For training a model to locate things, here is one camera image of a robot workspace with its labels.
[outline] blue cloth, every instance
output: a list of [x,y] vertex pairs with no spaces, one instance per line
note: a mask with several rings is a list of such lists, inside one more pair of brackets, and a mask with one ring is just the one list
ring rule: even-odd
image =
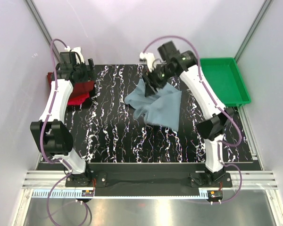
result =
[[167,83],[155,95],[145,97],[145,83],[139,80],[135,90],[125,98],[134,109],[133,117],[144,115],[146,124],[169,127],[178,131],[181,91]]

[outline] white wall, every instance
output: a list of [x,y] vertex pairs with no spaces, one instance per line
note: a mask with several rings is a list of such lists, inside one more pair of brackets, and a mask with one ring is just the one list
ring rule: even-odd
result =
[[0,226],[11,225],[38,150],[30,122],[43,112],[49,47],[23,0],[0,0]]
[[138,63],[144,47],[167,34],[189,39],[201,57],[233,57],[263,1],[34,0],[51,36],[81,46],[95,64]]
[[238,66],[252,103],[245,108],[263,164],[283,199],[283,0],[275,0]]

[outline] black mounting plate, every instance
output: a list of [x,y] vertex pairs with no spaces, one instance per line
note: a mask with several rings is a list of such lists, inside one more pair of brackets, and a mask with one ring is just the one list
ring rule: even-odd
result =
[[[96,180],[95,187],[106,187],[107,173],[104,171],[92,173],[92,179]],[[93,183],[90,181],[79,183],[73,180],[66,180],[65,187],[93,187]]]
[[[190,177],[199,178],[199,177],[201,177],[202,174],[205,174],[205,173],[204,172],[203,173],[190,173]],[[193,179],[191,179],[191,187],[192,188],[199,188],[199,187],[216,187],[216,188],[219,188],[220,182],[222,182],[222,187],[233,187],[230,173],[225,173],[223,177],[221,177],[218,181],[216,181],[216,183],[214,183],[212,185],[208,185],[206,183],[204,183],[203,185],[199,185]]]

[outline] marble tabletop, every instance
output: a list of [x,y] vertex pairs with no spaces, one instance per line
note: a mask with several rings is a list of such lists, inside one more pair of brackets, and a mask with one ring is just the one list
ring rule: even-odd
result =
[[[68,106],[65,125],[74,138],[74,148],[88,162],[204,162],[203,139],[195,125],[204,120],[193,94],[179,78],[170,83],[182,91],[179,131],[146,125],[133,119],[134,109],[124,103],[145,65],[96,65],[97,80],[92,97],[80,106]],[[224,161],[252,161],[238,112],[233,117],[242,132],[242,142],[223,147]],[[227,142],[238,134],[232,125],[225,130]]]

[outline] green plastic tray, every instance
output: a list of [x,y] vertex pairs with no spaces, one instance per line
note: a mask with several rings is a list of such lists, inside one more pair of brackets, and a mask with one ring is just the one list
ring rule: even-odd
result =
[[241,107],[250,103],[234,58],[203,58],[200,62],[208,83],[225,106]]

